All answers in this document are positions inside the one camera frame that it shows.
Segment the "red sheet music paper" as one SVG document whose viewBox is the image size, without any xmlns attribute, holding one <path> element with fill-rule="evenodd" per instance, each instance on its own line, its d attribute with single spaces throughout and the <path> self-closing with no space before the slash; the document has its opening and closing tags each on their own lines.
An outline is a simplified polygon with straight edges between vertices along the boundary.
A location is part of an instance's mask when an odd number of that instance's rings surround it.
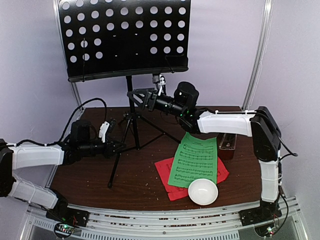
<svg viewBox="0 0 320 240">
<path fill-rule="evenodd" d="M 188 187 L 191 180 L 178 180 L 174 182 L 174 175 L 172 174 L 172 164 L 174 158 L 167 158 L 155 163 L 155 168 L 159 174 L 162 184 L 167 192 L 170 201 L 176 201 L 187 197 Z M 217 159 L 217 184 L 225 181 L 229 176 L 229 171 L 220 158 Z"/>
</svg>

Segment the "black perforated music stand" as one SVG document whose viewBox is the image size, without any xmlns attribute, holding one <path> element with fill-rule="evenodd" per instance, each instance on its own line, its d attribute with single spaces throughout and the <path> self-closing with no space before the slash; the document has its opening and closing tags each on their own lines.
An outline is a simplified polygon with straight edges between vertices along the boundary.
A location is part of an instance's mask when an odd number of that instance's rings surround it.
<svg viewBox="0 0 320 240">
<path fill-rule="evenodd" d="M 71 83 L 125 77 L 127 90 L 156 89 L 153 74 L 188 70 L 189 0 L 58 0 L 57 21 Z M 126 127 L 138 135 L 129 99 Z"/>
</svg>

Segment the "green sheet music paper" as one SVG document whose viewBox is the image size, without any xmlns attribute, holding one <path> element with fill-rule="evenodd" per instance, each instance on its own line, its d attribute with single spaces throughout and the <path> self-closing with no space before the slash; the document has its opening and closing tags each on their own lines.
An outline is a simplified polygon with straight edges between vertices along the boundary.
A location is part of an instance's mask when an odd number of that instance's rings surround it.
<svg viewBox="0 0 320 240">
<path fill-rule="evenodd" d="M 171 168 L 173 179 L 208 179 L 217 183 L 218 149 L 215 137 L 200 139 L 186 133 L 174 155 Z"/>
</svg>

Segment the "red wooden metronome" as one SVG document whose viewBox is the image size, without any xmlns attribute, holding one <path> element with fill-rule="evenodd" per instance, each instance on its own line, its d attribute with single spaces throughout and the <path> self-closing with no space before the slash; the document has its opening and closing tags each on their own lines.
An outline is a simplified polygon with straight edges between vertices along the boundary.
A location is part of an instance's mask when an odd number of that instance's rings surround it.
<svg viewBox="0 0 320 240">
<path fill-rule="evenodd" d="M 232 160 L 236 150 L 237 135 L 224 133 L 218 146 L 218 157 L 222 161 Z"/>
</svg>

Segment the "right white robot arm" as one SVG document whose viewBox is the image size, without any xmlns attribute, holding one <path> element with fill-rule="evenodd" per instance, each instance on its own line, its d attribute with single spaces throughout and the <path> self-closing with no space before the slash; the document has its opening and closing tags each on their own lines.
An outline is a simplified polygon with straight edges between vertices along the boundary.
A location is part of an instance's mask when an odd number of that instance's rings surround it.
<svg viewBox="0 0 320 240">
<path fill-rule="evenodd" d="M 261 170 L 261 201 L 256 210 L 259 220 L 268 220 L 279 198 L 281 131 L 265 106 L 253 111 L 218 111 L 196 106 L 199 92 L 189 82 L 178 84 L 173 96 L 153 88 L 129 90 L 127 96 L 142 109 L 159 110 L 178 118 L 191 134 L 225 133 L 252 138 L 254 155 Z"/>
</svg>

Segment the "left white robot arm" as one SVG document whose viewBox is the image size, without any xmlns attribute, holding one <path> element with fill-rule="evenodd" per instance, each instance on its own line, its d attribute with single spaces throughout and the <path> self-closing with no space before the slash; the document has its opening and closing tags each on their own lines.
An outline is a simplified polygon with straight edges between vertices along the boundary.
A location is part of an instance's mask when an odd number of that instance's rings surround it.
<svg viewBox="0 0 320 240">
<path fill-rule="evenodd" d="M 53 213 L 61 222 L 72 218 L 68 201 L 57 191 L 41 187 L 14 174 L 17 169 L 35 166 L 67 166 L 82 158 L 102 155 L 106 158 L 120 152 L 125 144 L 108 137 L 115 121 L 103 122 L 99 131 L 88 120 L 76 120 L 65 140 L 57 143 L 35 143 L 23 140 L 9 145 L 0 141 L 0 196 L 13 197 L 37 204 Z"/>
</svg>

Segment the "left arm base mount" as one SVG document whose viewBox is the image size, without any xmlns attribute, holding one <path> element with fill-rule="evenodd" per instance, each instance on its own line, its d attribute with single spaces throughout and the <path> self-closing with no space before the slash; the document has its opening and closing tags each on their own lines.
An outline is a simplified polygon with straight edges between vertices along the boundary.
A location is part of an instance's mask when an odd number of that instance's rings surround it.
<svg viewBox="0 0 320 240">
<path fill-rule="evenodd" d="M 90 213 L 69 207 L 68 200 L 58 191 L 53 190 L 57 196 L 57 203 L 53 209 L 46 209 L 46 217 L 57 221 L 53 227 L 53 233 L 59 239 L 70 237 L 76 229 L 86 227 Z"/>
</svg>

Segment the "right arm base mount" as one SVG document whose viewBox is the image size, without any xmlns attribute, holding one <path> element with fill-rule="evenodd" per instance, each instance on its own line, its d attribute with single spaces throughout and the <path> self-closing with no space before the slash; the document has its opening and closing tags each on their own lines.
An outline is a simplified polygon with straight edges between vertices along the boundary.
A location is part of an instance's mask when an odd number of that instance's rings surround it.
<svg viewBox="0 0 320 240">
<path fill-rule="evenodd" d="M 275 212 L 266 208 L 251 208 L 241 210 L 239 218 L 242 226 L 254 225 L 255 233 L 263 238 L 271 237 L 275 234 L 280 226 L 281 210 L 276 209 Z"/>
</svg>

